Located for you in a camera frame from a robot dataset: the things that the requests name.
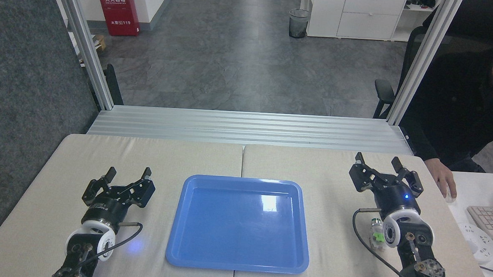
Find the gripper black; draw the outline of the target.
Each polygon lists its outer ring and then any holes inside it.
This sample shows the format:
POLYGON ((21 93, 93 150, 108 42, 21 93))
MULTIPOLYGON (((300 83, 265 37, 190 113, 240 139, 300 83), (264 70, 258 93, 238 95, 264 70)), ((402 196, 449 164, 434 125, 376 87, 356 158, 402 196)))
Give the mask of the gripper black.
MULTIPOLYGON (((376 180, 381 179, 380 173, 365 164, 362 152, 357 152, 355 160, 349 170, 355 189, 358 192, 371 189, 376 180)), ((414 198, 419 197, 423 192, 418 173, 404 167, 397 156, 392 159, 391 164, 397 173, 394 185, 385 186, 380 184, 372 189, 376 206, 380 208, 381 220, 384 221, 389 214, 401 209, 413 209, 420 214, 421 209, 414 198)))
POLYGON ((144 208, 155 191, 155 185, 150 179, 152 171, 149 167, 145 168, 142 177, 134 182, 123 186, 117 191, 117 199, 106 196, 105 193, 99 195, 100 189, 110 191, 108 186, 115 175, 116 168, 111 167, 108 172, 98 180, 91 180, 83 194, 83 202, 88 207, 81 223, 86 221, 99 221, 109 226, 115 234, 118 234, 119 223, 123 222, 131 204, 136 204, 144 208))

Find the person's right hand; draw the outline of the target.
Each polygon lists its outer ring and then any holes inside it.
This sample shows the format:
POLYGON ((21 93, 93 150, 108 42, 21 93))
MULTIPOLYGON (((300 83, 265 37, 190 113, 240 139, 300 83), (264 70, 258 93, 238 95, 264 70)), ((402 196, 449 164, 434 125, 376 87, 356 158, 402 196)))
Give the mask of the person's right hand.
POLYGON ((457 188, 452 171, 444 165, 439 158, 431 158, 424 161, 428 171, 444 198, 448 195, 452 199, 457 198, 457 188))

